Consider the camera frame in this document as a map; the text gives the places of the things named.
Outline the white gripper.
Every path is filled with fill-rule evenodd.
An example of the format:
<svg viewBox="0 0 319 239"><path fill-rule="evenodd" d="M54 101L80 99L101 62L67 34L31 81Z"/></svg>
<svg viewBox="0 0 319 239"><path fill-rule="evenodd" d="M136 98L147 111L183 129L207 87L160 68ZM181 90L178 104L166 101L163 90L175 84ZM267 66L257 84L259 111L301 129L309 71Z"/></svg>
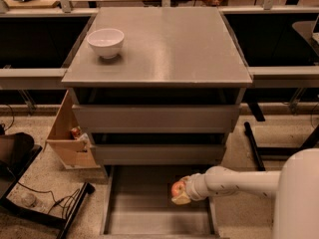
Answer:
<svg viewBox="0 0 319 239"><path fill-rule="evenodd" d="M185 192L176 194L171 201L175 205L186 205L191 200L200 201L209 196L209 190L205 182L205 175L196 173L191 176L184 176L180 181L185 182Z"/></svg>

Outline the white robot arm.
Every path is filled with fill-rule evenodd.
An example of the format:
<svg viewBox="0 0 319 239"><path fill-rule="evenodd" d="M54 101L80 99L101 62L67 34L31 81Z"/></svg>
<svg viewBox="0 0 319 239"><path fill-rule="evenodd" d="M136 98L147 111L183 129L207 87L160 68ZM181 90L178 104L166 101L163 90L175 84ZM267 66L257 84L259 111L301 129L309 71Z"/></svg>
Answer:
<svg viewBox="0 0 319 239"><path fill-rule="evenodd" d="M275 199L273 239L319 239L319 149L300 150L281 170L234 171L213 166L171 188L176 205L217 194L246 192Z"/></svg>

